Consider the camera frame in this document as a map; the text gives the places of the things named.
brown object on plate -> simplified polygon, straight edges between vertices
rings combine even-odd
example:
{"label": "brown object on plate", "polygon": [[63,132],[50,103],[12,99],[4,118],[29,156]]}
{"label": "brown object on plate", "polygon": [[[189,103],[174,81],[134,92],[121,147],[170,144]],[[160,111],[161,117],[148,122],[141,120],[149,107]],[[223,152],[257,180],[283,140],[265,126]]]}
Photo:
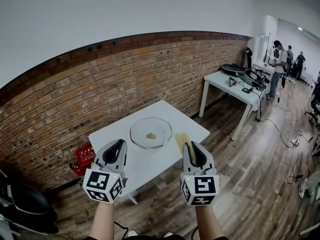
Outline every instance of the brown object on plate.
{"label": "brown object on plate", "polygon": [[152,140],[155,140],[157,138],[157,136],[155,134],[153,134],[152,132],[147,134],[145,137],[147,139],[152,139]]}

table leg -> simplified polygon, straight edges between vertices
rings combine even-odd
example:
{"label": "table leg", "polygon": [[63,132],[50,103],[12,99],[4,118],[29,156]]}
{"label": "table leg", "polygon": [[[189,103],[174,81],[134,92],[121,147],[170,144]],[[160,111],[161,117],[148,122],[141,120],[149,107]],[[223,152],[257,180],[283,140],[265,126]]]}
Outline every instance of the table leg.
{"label": "table leg", "polygon": [[127,194],[128,198],[132,201],[132,203],[134,203],[135,205],[138,204],[138,202],[134,199],[134,197],[130,194]]}
{"label": "table leg", "polygon": [[241,117],[241,120],[240,120],[240,122],[239,122],[239,124],[238,124],[238,126],[237,126],[237,128],[236,128],[236,130],[235,130],[235,132],[234,132],[234,134],[233,134],[233,136],[231,138],[231,140],[235,141],[238,138],[238,134],[240,133],[240,130],[241,130],[242,126],[244,125],[245,121],[248,118],[248,115],[249,115],[249,113],[251,111],[251,107],[252,107],[252,105],[250,105],[250,104],[246,105],[245,111],[244,111],[244,113],[243,113],[243,115]]}
{"label": "table leg", "polygon": [[209,83],[207,81],[204,81],[204,87],[203,87],[203,93],[202,93],[202,100],[201,100],[201,106],[200,106],[200,112],[199,117],[202,118],[204,116],[206,101],[207,101],[207,94],[209,89]]}

clear glass tray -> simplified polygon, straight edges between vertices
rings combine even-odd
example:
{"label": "clear glass tray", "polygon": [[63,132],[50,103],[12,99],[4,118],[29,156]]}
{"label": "clear glass tray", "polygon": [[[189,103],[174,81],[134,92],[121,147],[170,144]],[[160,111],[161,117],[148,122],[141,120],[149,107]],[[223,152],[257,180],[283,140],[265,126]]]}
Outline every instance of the clear glass tray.
{"label": "clear glass tray", "polygon": [[130,129],[131,141],[138,147],[152,150],[163,147],[173,135],[170,124],[158,117],[137,121]]}

person's right arm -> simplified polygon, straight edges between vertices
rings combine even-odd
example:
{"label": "person's right arm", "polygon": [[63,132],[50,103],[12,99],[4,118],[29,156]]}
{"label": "person's right arm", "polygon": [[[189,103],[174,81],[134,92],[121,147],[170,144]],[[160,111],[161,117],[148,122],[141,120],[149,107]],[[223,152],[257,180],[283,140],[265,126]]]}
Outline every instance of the person's right arm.
{"label": "person's right arm", "polygon": [[210,205],[196,206],[195,213],[200,240],[214,240],[225,236]]}

man in white shirt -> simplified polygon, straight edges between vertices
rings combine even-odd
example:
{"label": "man in white shirt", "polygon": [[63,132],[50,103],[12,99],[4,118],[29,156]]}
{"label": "man in white shirt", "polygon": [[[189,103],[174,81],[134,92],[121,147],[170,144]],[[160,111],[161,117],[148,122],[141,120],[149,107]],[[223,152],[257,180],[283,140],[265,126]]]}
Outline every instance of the man in white shirt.
{"label": "man in white shirt", "polygon": [[279,50],[279,58],[276,63],[273,64],[275,67],[274,74],[270,81],[270,91],[266,94],[269,101],[274,101],[276,98],[278,82],[284,73],[284,66],[287,63],[288,57],[287,52],[284,50],[282,44],[278,40],[274,41],[273,45]]}

